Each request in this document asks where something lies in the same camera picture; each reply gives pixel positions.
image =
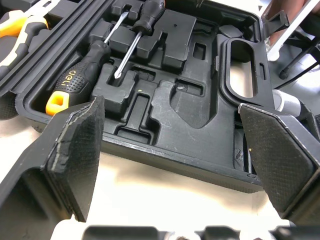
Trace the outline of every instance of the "pliers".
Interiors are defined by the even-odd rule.
[[[26,12],[13,10],[5,13],[0,19],[0,38],[17,37],[11,52],[0,62],[0,80],[27,54],[31,40],[42,29],[48,29],[44,16],[52,10],[60,0],[40,0]]]

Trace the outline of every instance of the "screwdriver handle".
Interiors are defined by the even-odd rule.
[[[110,57],[110,47],[103,41],[94,41],[87,55],[62,74],[50,96],[45,112],[48,115],[85,103],[97,82],[102,65]]]
[[[133,25],[133,31],[150,36],[153,25],[161,18],[165,12],[165,7],[165,0],[146,0],[142,7],[140,19]]]

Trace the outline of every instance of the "black plastic tool case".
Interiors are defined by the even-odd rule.
[[[116,81],[142,5],[81,1],[14,76],[0,82],[0,98],[16,96],[18,114],[41,131],[51,119],[45,106],[59,76],[129,11],[91,95],[105,99],[102,150],[238,191],[261,191],[237,113],[243,102],[273,108],[261,20],[211,1],[196,8],[193,0],[167,0],[153,35],[141,39]],[[232,89],[232,61],[251,62],[253,97]]]

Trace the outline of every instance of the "white surface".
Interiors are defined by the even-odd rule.
[[[254,0],[217,2],[258,12]],[[38,136],[20,116],[0,121],[0,181]],[[87,222],[64,220],[51,240],[80,240],[89,225],[155,226],[160,231],[187,232],[225,225],[242,230],[242,240],[268,240],[266,230],[288,225],[288,221],[279,218],[265,192],[242,193],[101,153]]]

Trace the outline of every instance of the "black rubber pad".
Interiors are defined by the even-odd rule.
[[[312,176],[313,163],[275,117],[248,107],[240,116],[256,173],[283,213]]]
[[[102,97],[75,112],[65,124],[48,160],[47,170],[78,221],[85,221],[88,216],[98,172],[104,118]]]

